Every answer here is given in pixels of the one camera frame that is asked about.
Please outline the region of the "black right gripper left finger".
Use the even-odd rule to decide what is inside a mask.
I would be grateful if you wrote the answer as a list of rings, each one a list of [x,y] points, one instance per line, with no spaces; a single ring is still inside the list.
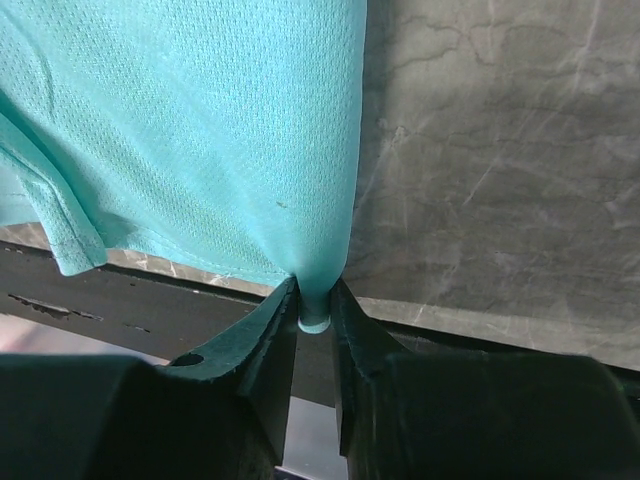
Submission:
[[[165,366],[1,358],[5,479],[270,479],[284,456],[299,288]]]

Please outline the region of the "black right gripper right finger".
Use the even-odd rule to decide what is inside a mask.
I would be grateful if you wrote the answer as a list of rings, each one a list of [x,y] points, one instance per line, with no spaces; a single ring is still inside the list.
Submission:
[[[417,353],[331,292],[340,452],[353,479],[635,479],[639,424],[593,358]]]

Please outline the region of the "turquoise t-shirt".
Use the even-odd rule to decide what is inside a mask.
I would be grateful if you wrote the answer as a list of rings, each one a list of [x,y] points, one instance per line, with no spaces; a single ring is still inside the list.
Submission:
[[[352,225],[363,1],[5,1],[1,222],[62,274],[134,250],[330,323]]]

